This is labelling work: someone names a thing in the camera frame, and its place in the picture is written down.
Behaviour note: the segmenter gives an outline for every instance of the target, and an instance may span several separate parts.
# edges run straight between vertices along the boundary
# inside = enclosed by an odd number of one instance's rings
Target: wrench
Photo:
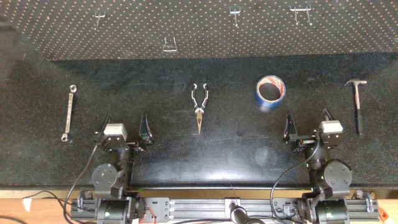
[[[72,117],[72,106],[73,106],[73,94],[76,93],[77,87],[75,85],[70,86],[69,101],[68,101],[68,114],[67,114],[67,126],[65,128],[65,133],[62,134],[62,141],[69,141],[69,131],[70,131],[70,118]]]

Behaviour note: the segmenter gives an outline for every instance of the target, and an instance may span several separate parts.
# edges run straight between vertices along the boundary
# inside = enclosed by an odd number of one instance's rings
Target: wooden floor
[[[60,198],[65,198],[65,191],[54,191],[57,196],[59,196]],[[196,191],[187,191],[185,192],[186,196],[195,196],[197,194],[200,194],[201,197],[206,197],[206,198],[224,198],[224,197],[230,197],[233,195],[227,194],[227,193],[221,193],[222,191],[199,191],[199,193],[197,193]],[[0,192],[0,197],[4,195],[10,195],[7,193],[10,192]],[[25,197],[28,196],[33,192],[28,191],[28,192],[23,192],[23,194],[21,192],[16,192],[17,194],[14,195],[18,195],[18,197]],[[143,192],[142,196],[145,197],[164,197],[163,194],[167,194],[170,195],[170,193],[172,193],[171,195],[176,195],[178,194],[178,198],[198,198],[198,197],[182,197],[181,196],[181,192],[179,191],[160,191],[157,192],[156,191],[151,191],[151,192]],[[291,191],[279,191],[275,196],[276,197],[287,197],[287,195],[289,195],[289,197],[299,197],[298,193],[296,193],[297,195],[292,195]],[[269,191],[264,190],[264,191],[240,191],[237,190],[236,191],[236,195],[238,197],[241,198],[262,198],[260,197],[261,195],[269,195]],[[48,194],[40,194],[37,197],[38,198],[42,198],[42,197],[49,197],[50,195]],[[379,206],[381,208],[383,208],[392,219],[397,220],[398,221],[398,200],[379,200]],[[41,223],[41,224],[45,224],[45,223],[66,223],[66,221],[63,219],[63,214],[62,214],[62,208],[59,205],[59,203],[56,200],[52,200],[52,199],[32,199],[31,204],[30,204],[30,211],[27,212],[27,210],[24,207],[24,203],[23,203],[23,199],[0,199],[0,217],[12,217],[12,218],[17,218],[21,221],[23,221],[24,223]],[[3,220],[0,219],[0,223],[15,223],[13,221],[8,221],[8,220]]]

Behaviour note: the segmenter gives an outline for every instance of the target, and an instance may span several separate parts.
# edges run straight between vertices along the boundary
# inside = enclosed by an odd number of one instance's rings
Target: perforated board
[[[289,6],[311,7],[312,25]],[[397,14],[396,0],[0,0],[50,60],[398,52]],[[176,52],[162,51],[165,37]]]

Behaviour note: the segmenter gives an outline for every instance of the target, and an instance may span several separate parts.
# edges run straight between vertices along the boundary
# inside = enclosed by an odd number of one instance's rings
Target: orange object
[[[380,219],[385,223],[387,221],[387,219],[390,217],[386,211],[384,211],[384,209],[379,208],[379,215],[380,215]]]

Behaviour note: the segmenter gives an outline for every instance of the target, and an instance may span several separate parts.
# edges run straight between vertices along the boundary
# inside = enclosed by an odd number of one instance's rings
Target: black and white pliers handle
[[[195,113],[197,113],[198,111],[201,111],[202,113],[205,112],[205,107],[207,105],[207,101],[209,99],[209,91],[207,90],[207,83],[203,85],[203,88],[205,89],[205,99],[203,100],[203,103],[201,104],[201,106],[198,106],[198,103],[195,99],[195,91],[198,88],[198,86],[196,84],[193,84],[194,88],[191,92],[191,97],[192,97],[192,101],[193,101],[193,107],[195,109]]]

